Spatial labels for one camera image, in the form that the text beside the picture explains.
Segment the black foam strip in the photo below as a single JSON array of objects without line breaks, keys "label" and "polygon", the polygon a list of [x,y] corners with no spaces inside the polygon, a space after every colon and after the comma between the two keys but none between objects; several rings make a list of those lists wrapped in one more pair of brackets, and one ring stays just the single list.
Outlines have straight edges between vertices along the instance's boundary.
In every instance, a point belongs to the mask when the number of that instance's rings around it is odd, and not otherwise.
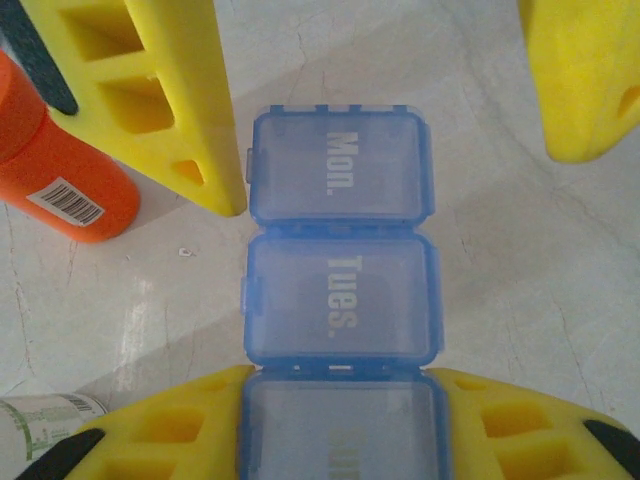
[{"label": "black foam strip", "polygon": [[0,29],[47,104],[65,115],[78,103],[19,0],[0,0]]},{"label": "black foam strip", "polygon": [[56,443],[16,480],[64,480],[105,436],[99,428],[77,433]]},{"label": "black foam strip", "polygon": [[640,440],[631,432],[598,420],[586,420],[584,426],[598,439],[631,478],[640,480]]}]

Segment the orange bottle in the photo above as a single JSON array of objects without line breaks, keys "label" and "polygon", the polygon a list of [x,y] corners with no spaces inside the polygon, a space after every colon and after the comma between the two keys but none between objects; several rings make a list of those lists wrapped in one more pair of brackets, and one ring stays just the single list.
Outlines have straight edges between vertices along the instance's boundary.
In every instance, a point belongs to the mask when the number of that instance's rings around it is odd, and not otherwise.
[{"label": "orange bottle", "polygon": [[2,51],[0,200],[79,242],[122,233],[140,206],[125,172],[53,123],[27,76]]}]

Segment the pill box compartment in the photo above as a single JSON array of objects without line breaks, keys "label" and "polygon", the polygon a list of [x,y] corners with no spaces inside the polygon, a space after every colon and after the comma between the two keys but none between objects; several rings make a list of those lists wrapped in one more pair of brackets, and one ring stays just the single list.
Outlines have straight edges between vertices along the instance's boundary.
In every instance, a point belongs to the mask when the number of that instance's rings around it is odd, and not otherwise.
[{"label": "pill box compartment", "polygon": [[429,240],[270,230],[249,244],[245,337],[258,365],[420,366],[442,343],[439,264]]},{"label": "pill box compartment", "polygon": [[433,213],[429,129],[406,106],[274,106],[254,123],[249,209],[260,225],[405,224]]},{"label": "pill box compartment", "polygon": [[243,480],[451,478],[445,394],[426,374],[261,372],[243,415]]}]

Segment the white marble surface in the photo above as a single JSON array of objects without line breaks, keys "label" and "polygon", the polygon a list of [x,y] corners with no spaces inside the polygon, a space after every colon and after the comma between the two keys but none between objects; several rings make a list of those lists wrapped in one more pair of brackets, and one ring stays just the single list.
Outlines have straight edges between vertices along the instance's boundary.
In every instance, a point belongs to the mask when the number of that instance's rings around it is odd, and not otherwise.
[{"label": "white marble surface", "polygon": [[[436,364],[591,406],[640,433],[640,131],[545,155],[513,0],[219,0],[239,144],[271,103],[408,103],[433,130],[446,351]],[[0,394],[117,408],[245,362],[245,214],[136,177],[134,227],[77,245],[0,206]]]}]

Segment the orange cap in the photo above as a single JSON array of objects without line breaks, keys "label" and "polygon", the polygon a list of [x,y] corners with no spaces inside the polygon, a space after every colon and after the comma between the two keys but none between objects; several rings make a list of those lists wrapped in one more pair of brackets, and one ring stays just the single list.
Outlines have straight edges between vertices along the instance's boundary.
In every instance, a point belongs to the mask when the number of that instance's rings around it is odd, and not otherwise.
[{"label": "orange cap", "polygon": [[0,51],[0,163],[35,135],[46,105],[22,69]]}]

